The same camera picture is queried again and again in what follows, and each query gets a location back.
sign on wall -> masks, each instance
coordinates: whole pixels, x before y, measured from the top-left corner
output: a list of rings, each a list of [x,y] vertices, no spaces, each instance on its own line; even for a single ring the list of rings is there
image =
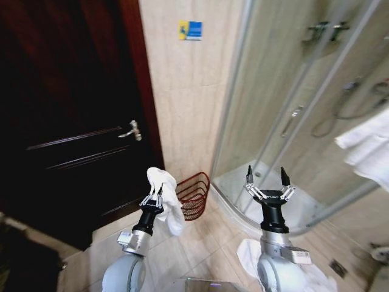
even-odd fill
[[[178,37],[180,40],[200,41],[202,22],[180,20],[178,24]]]

dark wooden door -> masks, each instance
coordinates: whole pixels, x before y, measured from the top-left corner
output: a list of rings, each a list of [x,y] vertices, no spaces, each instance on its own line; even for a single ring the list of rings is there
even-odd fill
[[[163,167],[138,2],[0,3],[1,209],[84,249]]]

wire basket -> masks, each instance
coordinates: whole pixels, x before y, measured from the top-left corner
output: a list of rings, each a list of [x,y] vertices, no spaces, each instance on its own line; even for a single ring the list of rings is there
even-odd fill
[[[209,177],[199,172],[177,185],[176,193],[182,203],[185,221],[197,219],[204,212],[209,191]]]

white towel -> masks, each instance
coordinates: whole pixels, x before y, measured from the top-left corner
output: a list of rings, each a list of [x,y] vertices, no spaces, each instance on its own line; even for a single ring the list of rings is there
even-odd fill
[[[150,167],[147,170],[147,178],[151,185],[151,191],[155,190],[154,198],[162,187],[162,205],[164,211],[158,214],[156,218],[161,221],[166,221],[169,227],[169,231],[172,235],[178,236],[181,234],[184,228],[184,214],[182,213],[182,204],[177,198],[176,187],[177,182],[172,175],[157,167]]]
[[[389,108],[337,137],[343,149],[351,148],[345,162],[354,172],[372,179],[389,192]]]
[[[246,272],[260,281],[257,270],[258,259],[261,255],[261,243],[253,239],[244,239],[236,252],[241,265]],[[306,287],[304,292],[336,292],[336,281],[325,274],[315,265],[299,265],[305,275]]]

silver door handle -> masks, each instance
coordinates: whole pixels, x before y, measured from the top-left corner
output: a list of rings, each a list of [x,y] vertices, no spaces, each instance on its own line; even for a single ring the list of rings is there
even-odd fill
[[[142,135],[138,129],[138,123],[136,122],[136,120],[132,120],[131,123],[129,123],[131,125],[131,127],[133,128],[130,132],[127,132],[125,134],[121,134],[119,135],[118,137],[119,138],[125,138],[131,134],[134,134],[135,136],[135,140],[136,141],[140,141],[142,140]]]
[[[298,114],[303,110],[304,106],[299,105],[298,108],[296,108],[291,117],[289,118],[288,122],[286,123],[286,126],[284,127],[284,130],[281,133],[281,137],[285,138],[287,136],[287,131],[289,130],[290,126],[292,125],[292,122],[294,119],[298,116]]]

